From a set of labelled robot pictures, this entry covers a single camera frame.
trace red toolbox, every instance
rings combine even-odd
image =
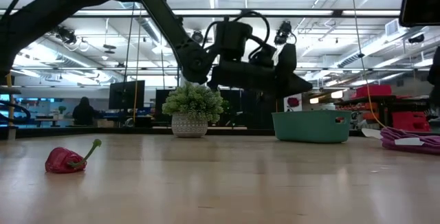
[[[428,121],[426,121],[425,113],[415,111],[394,112],[393,127],[404,131],[431,131]]]
[[[369,85],[368,87],[370,88],[370,96],[390,96],[392,93],[390,85]],[[364,98],[368,96],[367,86],[363,86],[356,89],[356,93],[351,97]]]

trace potted plant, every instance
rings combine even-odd
[[[65,106],[59,106],[58,107],[58,110],[60,111],[60,114],[58,115],[58,119],[63,119],[64,118],[64,115],[63,115],[63,112],[66,110],[67,108],[65,107]]]
[[[170,92],[162,111],[173,116],[171,128],[174,135],[199,138],[206,134],[208,122],[219,121],[222,102],[219,92],[187,82]]]

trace green plant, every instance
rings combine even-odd
[[[223,113],[221,104],[223,98],[220,92],[213,92],[204,86],[194,86],[187,82],[183,87],[178,87],[167,97],[162,105],[164,114],[174,113],[188,114],[193,120],[206,120],[217,122],[220,113]]]
[[[66,110],[67,108],[64,106],[59,106],[58,110],[60,111],[60,114],[63,114],[63,112]]]

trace red bell pepper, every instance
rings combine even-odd
[[[83,158],[79,154],[66,148],[54,148],[46,160],[46,172],[53,173],[72,173],[84,170],[87,159],[96,147],[101,146],[101,140],[95,139],[89,153]]]

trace computer monitor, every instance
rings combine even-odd
[[[109,109],[132,109],[144,107],[145,80],[110,84]]]

